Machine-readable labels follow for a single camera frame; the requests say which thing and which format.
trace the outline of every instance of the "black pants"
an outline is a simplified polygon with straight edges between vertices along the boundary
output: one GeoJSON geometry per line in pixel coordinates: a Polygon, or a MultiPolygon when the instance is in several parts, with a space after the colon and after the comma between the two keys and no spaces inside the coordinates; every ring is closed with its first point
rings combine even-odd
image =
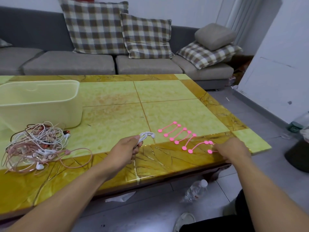
{"type": "Polygon", "coordinates": [[[243,190],[240,191],[236,198],[235,207],[237,215],[212,218],[189,225],[183,225],[179,232],[208,230],[230,231],[231,229],[235,231],[254,232],[243,190]]]}

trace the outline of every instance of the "person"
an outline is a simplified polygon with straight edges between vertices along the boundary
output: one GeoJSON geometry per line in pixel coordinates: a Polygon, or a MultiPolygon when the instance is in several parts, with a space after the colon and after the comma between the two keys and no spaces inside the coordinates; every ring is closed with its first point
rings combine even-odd
{"type": "MultiPolygon", "coordinates": [[[[142,142],[137,144],[139,138],[137,135],[121,139],[104,160],[39,204],[7,231],[71,231],[97,189],[135,158],[142,146],[142,142]]],[[[177,220],[174,231],[201,231],[211,225],[214,226],[212,230],[219,231],[224,228],[250,229],[250,223],[246,222],[248,218],[242,216],[245,212],[237,210],[238,203],[248,205],[252,230],[256,232],[309,231],[309,216],[254,165],[243,142],[231,138],[224,144],[215,144],[215,148],[235,166],[243,187],[243,202],[237,197],[235,203],[237,215],[185,225],[190,217],[185,213],[177,220]]]]}

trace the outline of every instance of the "translucent plastic bin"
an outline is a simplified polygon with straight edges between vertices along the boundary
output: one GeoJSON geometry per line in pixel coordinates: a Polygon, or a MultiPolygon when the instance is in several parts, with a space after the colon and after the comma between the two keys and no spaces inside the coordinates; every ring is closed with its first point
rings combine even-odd
{"type": "Polygon", "coordinates": [[[75,80],[11,82],[0,86],[0,118],[14,132],[44,121],[75,127],[82,120],[79,82],[75,80]]]}

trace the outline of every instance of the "shoe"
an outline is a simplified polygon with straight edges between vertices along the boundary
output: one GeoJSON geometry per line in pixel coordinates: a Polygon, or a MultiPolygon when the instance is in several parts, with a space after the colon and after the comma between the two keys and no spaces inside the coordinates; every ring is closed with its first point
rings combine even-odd
{"type": "Polygon", "coordinates": [[[191,213],[183,213],[178,219],[176,220],[176,223],[174,225],[173,232],[179,232],[180,228],[183,225],[192,224],[195,222],[195,217],[191,213]]]}
{"type": "Polygon", "coordinates": [[[236,215],[235,202],[236,199],[234,199],[232,202],[230,202],[228,205],[224,207],[223,216],[236,215]]]}

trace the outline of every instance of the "checkered cushion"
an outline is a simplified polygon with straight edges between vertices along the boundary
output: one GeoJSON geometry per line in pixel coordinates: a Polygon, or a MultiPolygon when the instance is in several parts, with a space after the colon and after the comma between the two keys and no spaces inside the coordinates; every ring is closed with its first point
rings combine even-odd
{"type": "Polygon", "coordinates": [[[85,54],[128,54],[122,38],[120,12],[128,13],[129,3],[59,0],[75,47],[85,54]]]}
{"type": "Polygon", "coordinates": [[[232,44],[210,51],[205,46],[194,41],[180,49],[177,54],[191,62],[197,69],[202,69],[221,62],[241,51],[242,49],[239,46],[232,44]]]}
{"type": "Polygon", "coordinates": [[[2,48],[2,47],[8,47],[8,46],[12,46],[12,44],[7,43],[6,41],[0,39],[0,48],[2,48]]]}
{"type": "Polygon", "coordinates": [[[129,58],[172,58],[172,20],[143,19],[121,13],[122,35],[129,58]]]}

